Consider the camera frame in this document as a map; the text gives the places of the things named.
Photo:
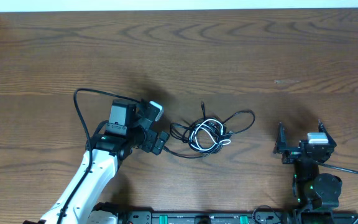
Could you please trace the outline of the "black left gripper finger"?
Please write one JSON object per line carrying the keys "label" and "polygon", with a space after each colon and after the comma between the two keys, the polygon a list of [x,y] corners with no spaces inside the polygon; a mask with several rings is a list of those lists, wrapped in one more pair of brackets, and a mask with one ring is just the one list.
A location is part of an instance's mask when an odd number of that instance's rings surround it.
{"label": "black left gripper finger", "polygon": [[156,133],[155,131],[153,131],[152,134],[154,136],[152,137],[152,147],[150,151],[155,155],[159,155],[164,149],[165,144],[168,141],[170,135],[165,131],[162,131],[160,133]]}
{"label": "black left gripper finger", "polygon": [[140,101],[140,121],[148,120],[150,122],[159,121],[164,113],[162,105],[155,101],[146,101],[141,99]]}

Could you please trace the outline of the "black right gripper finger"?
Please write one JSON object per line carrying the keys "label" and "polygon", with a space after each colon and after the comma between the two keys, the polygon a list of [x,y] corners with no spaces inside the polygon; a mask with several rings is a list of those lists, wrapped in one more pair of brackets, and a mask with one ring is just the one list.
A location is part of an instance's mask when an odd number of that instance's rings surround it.
{"label": "black right gripper finger", "polygon": [[318,131],[320,133],[324,133],[328,139],[328,144],[330,146],[337,146],[337,143],[335,142],[335,140],[331,137],[331,135],[328,133],[327,129],[325,128],[325,125],[323,124],[323,122],[319,119],[318,120]]}
{"label": "black right gripper finger", "polygon": [[274,154],[283,154],[288,150],[287,140],[285,136],[285,127],[282,122],[278,124],[278,136],[275,142],[275,147],[273,149]]}

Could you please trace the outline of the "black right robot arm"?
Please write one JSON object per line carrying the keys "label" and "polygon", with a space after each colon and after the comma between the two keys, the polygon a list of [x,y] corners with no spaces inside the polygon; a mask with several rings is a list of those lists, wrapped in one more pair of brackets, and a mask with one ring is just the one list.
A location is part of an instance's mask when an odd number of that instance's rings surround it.
{"label": "black right robot arm", "polygon": [[323,165],[337,146],[324,124],[318,131],[308,133],[297,146],[289,146],[283,123],[278,125],[278,136],[273,152],[282,155],[282,164],[294,166],[293,194],[300,208],[307,212],[331,210],[339,206],[342,180],[329,173],[321,173]]}

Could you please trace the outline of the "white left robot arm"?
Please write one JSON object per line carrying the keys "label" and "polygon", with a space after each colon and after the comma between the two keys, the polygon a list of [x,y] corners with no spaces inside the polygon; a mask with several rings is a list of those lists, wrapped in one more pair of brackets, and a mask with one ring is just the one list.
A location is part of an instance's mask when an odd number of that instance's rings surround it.
{"label": "white left robot arm", "polygon": [[169,135],[151,127],[162,115],[163,107],[154,101],[114,100],[109,119],[88,140],[91,149],[76,174],[39,223],[126,223],[125,215],[97,200],[134,148],[161,153]]}

